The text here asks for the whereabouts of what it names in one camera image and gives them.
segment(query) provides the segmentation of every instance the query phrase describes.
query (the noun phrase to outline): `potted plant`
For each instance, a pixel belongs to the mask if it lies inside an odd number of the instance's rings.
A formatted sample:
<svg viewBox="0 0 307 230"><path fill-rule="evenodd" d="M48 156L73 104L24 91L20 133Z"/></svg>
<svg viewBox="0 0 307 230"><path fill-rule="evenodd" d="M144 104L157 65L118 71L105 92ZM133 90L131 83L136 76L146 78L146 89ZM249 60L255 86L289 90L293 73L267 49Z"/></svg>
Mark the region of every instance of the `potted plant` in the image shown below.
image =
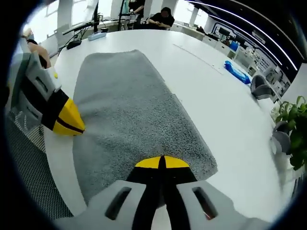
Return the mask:
<svg viewBox="0 0 307 230"><path fill-rule="evenodd" d="M296 104L283 102L279 108L276 123L286 121L290 130L290 163L294 170L305 165L307 169L307 103L303 96L298 96Z"/></svg>

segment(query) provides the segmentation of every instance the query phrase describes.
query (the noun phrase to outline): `white table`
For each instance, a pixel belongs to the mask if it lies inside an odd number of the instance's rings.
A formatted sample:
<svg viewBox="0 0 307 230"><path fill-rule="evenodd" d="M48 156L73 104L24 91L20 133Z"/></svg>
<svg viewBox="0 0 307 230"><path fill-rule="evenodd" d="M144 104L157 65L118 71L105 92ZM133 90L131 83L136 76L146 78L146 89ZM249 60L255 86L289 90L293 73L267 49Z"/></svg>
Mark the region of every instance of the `white table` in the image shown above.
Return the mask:
<svg viewBox="0 0 307 230"><path fill-rule="evenodd" d="M285 203L269 148L273 104L270 99L257 104L249 87L223 68L228 58L222 53L173 31L108 33L61 52L55 69L62 89L73 97L78 72L87 55L134 49L143 52L156 67L211 149L218 172L207 181L230 197L241 214L273 221ZM73 164L73 138L57 136L47 128L44 132L55 184L72 214L77 215L86 205Z"/></svg>
<svg viewBox="0 0 307 230"><path fill-rule="evenodd" d="M122 19L120 20L120 21L121 21L121 24L126 23L126 19L124 19L124 17L125 17L125 16L122 16ZM97 26L97 28L98 28L98 29L101 29L101 28L108 28L108 27L110 27L110 26L118 25L118 22L119 22L119 20L115 20L115 21L108 20L108 21L99 22L99 25ZM134 19L131 19L129 22L130 22L130 23L134 23L135 20L134 20ZM91 31L91 30L94 30L94 28L93 28L93 27L89 27L88 30Z"/></svg>
<svg viewBox="0 0 307 230"><path fill-rule="evenodd" d="M205 34L197 31L196 29L190 27L190 26L185 26L181 25L179 23L174 23L173 26L170 28L171 31L177 31L177 32L182 32L186 35L195 37L198 40L203 40Z"/></svg>

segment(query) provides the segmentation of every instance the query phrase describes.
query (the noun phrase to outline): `electronic equipment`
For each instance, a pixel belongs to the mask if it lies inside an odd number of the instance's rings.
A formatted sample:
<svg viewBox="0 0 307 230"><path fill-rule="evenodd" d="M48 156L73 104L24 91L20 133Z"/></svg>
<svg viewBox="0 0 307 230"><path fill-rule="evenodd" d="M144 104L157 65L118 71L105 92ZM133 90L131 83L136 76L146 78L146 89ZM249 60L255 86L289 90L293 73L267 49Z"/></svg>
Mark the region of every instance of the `electronic equipment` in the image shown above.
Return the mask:
<svg viewBox="0 0 307 230"><path fill-rule="evenodd" d="M103 32L103 33L107 33L109 31L109 29L108 28L101 28L100 31Z"/></svg>
<svg viewBox="0 0 307 230"><path fill-rule="evenodd" d="M88 36L87 39L89 41L93 41L93 40L96 40L98 38L105 37L105 36L106 36L106 32L98 31L98 32L93 33L92 35Z"/></svg>
<svg viewBox="0 0 307 230"><path fill-rule="evenodd" d="M246 49L246 48L247 48L247 45L245 45L245 44L240 44L240 46L241 46L243 49Z"/></svg>
<svg viewBox="0 0 307 230"><path fill-rule="evenodd" d="M219 29L219 33L225 36L229 36L230 35L230 31L223 29L222 27L220 27Z"/></svg>
<svg viewBox="0 0 307 230"><path fill-rule="evenodd" d="M67 45L67 49L74 48L76 46L79 46L80 44L81 44L81 40L69 42Z"/></svg>
<svg viewBox="0 0 307 230"><path fill-rule="evenodd" d="M239 42L239 43L240 43L240 46L242 46L242 47L243 47L244 43L246 42L246 40L245 40L244 38L242 38L242 37L240 37L240 36L238 36L238 35L236 36L235 40L236 40L237 42Z"/></svg>

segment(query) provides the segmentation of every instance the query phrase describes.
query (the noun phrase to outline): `gray chair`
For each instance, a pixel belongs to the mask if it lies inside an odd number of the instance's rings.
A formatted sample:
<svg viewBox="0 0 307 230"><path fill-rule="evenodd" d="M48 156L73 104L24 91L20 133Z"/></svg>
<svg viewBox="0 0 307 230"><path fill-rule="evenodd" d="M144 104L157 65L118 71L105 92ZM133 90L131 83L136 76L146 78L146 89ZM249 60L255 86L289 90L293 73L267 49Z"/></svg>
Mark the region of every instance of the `gray chair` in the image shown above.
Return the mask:
<svg viewBox="0 0 307 230"><path fill-rule="evenodd" d="M250 90L251 94L258 100L269 98L271 95L273 95L273 90L261 75L256 75L253 77Z"/></svg>
<svg viewBox="0 0 307 230"><path fill-rule="evenodd" d="M286 121L280 121L276 124L271 140L276 146L276 153L288 153L291 147L289 137L290 130Z"/></svg>

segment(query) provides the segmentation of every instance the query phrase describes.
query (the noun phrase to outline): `gray towel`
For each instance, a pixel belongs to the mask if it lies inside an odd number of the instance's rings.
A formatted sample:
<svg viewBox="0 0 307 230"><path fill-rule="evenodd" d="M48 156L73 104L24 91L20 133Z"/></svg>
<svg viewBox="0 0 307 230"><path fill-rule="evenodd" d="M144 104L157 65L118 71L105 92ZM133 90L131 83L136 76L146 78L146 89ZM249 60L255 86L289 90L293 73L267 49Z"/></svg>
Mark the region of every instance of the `gray towel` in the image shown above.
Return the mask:
<svg viewBox="0 0 307 230"><path fill-rule="evenodd" d="M74 101L86 126L73 140L86 202L114 181L125 180L146 158L180 158L198 180L217 172L214 157L181 103L138 50L87 56Z"/></svg>

